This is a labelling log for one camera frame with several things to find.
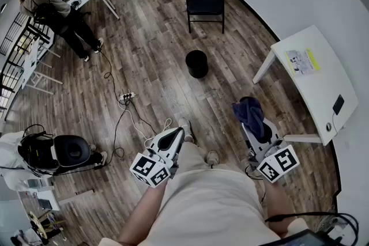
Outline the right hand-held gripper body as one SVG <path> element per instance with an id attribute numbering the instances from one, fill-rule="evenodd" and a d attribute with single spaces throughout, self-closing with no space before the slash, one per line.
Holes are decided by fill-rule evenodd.
<path id="1" fill-rule="evenodd" d="M 258 152 L 253 152 L 249 163 L 271 183 L 275 183 L 300 165 L 293 146 L 280 139 Z"/>

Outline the dark blue cloth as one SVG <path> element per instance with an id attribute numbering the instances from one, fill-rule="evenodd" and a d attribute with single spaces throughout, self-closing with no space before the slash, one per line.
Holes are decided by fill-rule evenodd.
<path id="1" fill-rule="evenodd" d="M 238 103 L 232 104 L 233 113 L 257 138 L 264 136 L 264 113 L 260 102 L 254 97 L 243 97 Z"/>

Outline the person's left light shoe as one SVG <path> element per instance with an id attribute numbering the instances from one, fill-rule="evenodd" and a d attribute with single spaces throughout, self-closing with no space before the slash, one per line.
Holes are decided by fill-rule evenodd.
<path id="1" fill-rule="evenodd" d="M 191 131 L 191 124 L 190 121 L 188 119 L 186 119 L 185 117 L 182 117 L 179 119 L 179 126 L 183 129 L 184 131 L 184 141 L 185 142 L 194 142 L 194 137 L 193 137 L 193 133 Z"/>

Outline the person's left forearm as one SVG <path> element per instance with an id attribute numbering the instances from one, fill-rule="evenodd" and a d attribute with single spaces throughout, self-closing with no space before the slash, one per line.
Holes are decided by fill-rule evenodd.
<path id="1" fill-rule="evenodd" d="M 123 225 L 118 243 L 123 246 L 137 246 L 147 238 L 160 210 L 167 182 L 166 180 L 156 188 L 149 187 L 145 191 Z"/>

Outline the white desk with legs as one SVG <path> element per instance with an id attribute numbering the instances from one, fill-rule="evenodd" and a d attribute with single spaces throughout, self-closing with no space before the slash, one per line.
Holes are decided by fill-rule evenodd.
<path id="1" fill-rule="evenodd" d="M 42 80 L 51 81 L 56 84 L 63 85 L 63 82 L 52 78 L 51 76 L 44 74 L 40 71 L 37 71 L 36 68 L 38 65 L 45 66 L 49 69 L 53 69 L 51 65 L 42 61 L 42 53 L 41 50 L 46 50 L 47 52 L 52 53 L 56 57 L 60 58 L 60 56 L 53 51 L 49 50 L 44 45 L 40 44 L 41 38 L 37 37 L 36 39 L 32 40 L 30 43 L 31 50 L 25 56 L 24 60 L 24 67 L 23 73 L 21 78 L 21 88 L 24 89 L 25 87 L 32 88 L 38 90 L 43 93 L 47 93 L 53 95 L 54 92 L 50 92 L 46 89 L 43 89 L 39 86 Z"/>

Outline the black round bin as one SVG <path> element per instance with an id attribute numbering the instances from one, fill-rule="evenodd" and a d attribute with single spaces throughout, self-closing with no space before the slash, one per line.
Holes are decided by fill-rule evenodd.
<path id="1" fill-rule="evenodd" d="M 186 55 L 186 66 L 189 74 L 197 79 L 204 78 L 208 73 L 208 59 L 204 52 L 200 50 L 190 51 Z"/>

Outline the person's right light shoe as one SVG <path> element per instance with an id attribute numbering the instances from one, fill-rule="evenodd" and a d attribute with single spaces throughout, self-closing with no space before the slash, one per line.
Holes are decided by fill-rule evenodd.
<path id="1" fill-rule="evenodd" d="M 213 168 L 214 166 L 219 164 L 219 155 L 216 151 L 210 151 L 206 156 L 206 163 Z"/>

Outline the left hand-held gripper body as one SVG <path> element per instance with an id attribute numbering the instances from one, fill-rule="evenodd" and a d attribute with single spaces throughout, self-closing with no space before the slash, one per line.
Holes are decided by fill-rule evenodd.
<path id="1" fill-rule="evenodd" d="M 172 178 L 178 168 L 178 154 L 171 156 L 169 153 L 156 152 L 153 149 L 145 149 L 138 153 L 130 166 L 133 176 L 146 185 L 156 188 L 169 178 Z"/>

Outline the person in beige clothes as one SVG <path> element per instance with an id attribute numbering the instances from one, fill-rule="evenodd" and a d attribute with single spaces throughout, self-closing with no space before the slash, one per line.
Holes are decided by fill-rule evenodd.
<path id="1" fill-rule="evenodd" d="M 176 170 L 176 174 L 179 175 L 186 172 L 204 171 L 213 168 L 226 168 L 226 166 L 221 163 L 211 168 L 206 163 L 207 154 L 208 152 L 194 143 L 184 142 L 178 155 L 178 169 Z"/>

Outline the black phone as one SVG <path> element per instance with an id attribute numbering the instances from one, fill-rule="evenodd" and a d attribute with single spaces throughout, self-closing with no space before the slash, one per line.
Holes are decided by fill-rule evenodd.
<path id="1" fill-rule="evenodd" d="M 338 95 L 337 100 L 333 105 L 333 112 L 338 115 L 344 105 L 345 101 L 341 94 Z"/>

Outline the black metal railing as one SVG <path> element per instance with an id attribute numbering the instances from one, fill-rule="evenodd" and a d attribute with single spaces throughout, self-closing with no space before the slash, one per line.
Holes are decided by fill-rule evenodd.
<path id="1" fill-rule="evenodd" d="M 0 118 L 6 117 L 13 97 L 22 84 L 25 56 L 31 51 L 32 41 L 40 39 L 39 51 L 50 48 L 54 42 L 53 31 L 33 19 L 17 13 L 5 37 L 0 43 L 0 56 L 5 57 L 0 67 Z"/>

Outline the paper leaflet with yellow edge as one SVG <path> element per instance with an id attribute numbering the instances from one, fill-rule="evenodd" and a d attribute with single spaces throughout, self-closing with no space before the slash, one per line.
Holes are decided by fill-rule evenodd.
<path id="1" fill-rule="evenodd" d="M 313 51 L 306 48 L 303 51 L 290 50 L 285 52 L 291 73 L 294 76 L 303 76 L 320 71 L 320 66 L 315 59 Z"/>

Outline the person's right forearm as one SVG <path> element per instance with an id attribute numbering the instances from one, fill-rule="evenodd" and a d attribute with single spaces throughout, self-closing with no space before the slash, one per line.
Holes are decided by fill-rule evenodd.
<path id="1" fill-rule="evenodd" d="M 268 218 L 276 215 L 294 213 L 293 208 L 289 204 L 289 198 L 282 186 L 280 186 L 277 182 L 271 183 L 265 178 L 263 178 L 263 184 L 266 194 Z M 284 238 L 288 233 L 289 225 L 295 219 L 296 217 L 288 217 L 279 222 L 269 222 L 269 228 L 278 236 Z"/>

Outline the person's light shoe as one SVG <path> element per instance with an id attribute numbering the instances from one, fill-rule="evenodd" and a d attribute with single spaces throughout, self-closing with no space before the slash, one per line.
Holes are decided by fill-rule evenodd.
<path id="1" fill-rule="evenodd" d="M 214 166 L 219 164 L 219 155 L 216 151 L 210 151 L 206 156 L 206 163 L 213 168 Z"/>
<path id="2" fill-rule="evenodd" d="M 184 131 L 184 141 L 185 142 L 194 142 L 194 137 L 193 137 L 193 133 L 191 131 L 191 124 L 190 121 L 188 119 L 186 119 L 185 117 L 182 117 L 179 119 L 179 126 L 183 129 Z"/>

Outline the black chest device with screen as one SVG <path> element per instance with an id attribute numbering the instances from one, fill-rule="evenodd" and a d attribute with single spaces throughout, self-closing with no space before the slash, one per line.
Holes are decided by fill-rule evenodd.
<path id="1" fill-rule="evenodd" d="M 311 230 L 303 230 L 297 234 L 260 246 L 327 246 L 329 242 Z"/>

